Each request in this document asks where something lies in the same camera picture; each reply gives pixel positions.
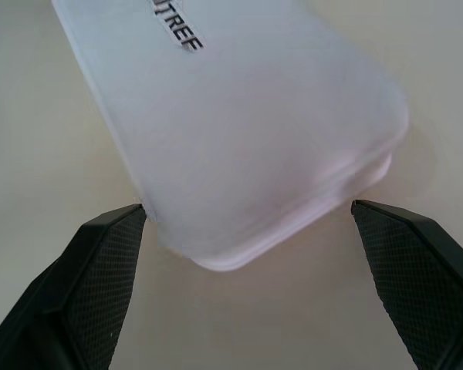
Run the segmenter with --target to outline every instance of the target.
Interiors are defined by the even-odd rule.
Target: frosted white phone case
[[[302,0],[53,4],[161,243],[203,267],[378,181],[407,129],[393,81]]]

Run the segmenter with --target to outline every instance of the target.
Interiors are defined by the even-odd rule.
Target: white surface
[[[361,197],[433,217],[463,246],[463,0],[312,4],[409,96],[409,134]],[[83,221],[132,196],[49,0],[0,0],[0,321]],[[111,368],[415,369],[349,209],[229,274],[158,248],[148,224]]]
[[[53,4],[160,241],[212,270],[367,188],[407,130],[389,76],[300,0],[186,3],[194,53],[147,0]]]

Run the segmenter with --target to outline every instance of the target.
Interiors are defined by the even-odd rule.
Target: white background
[[[463,0],[299,1],[409,97],[409,135],[361,197],[433,217],[463,246]],[[0,322],[81,223],[133,198],[48,0],[0,0]],[[414,368],[349,204],[230,274],[158,249],[155,233],[111,368]]]

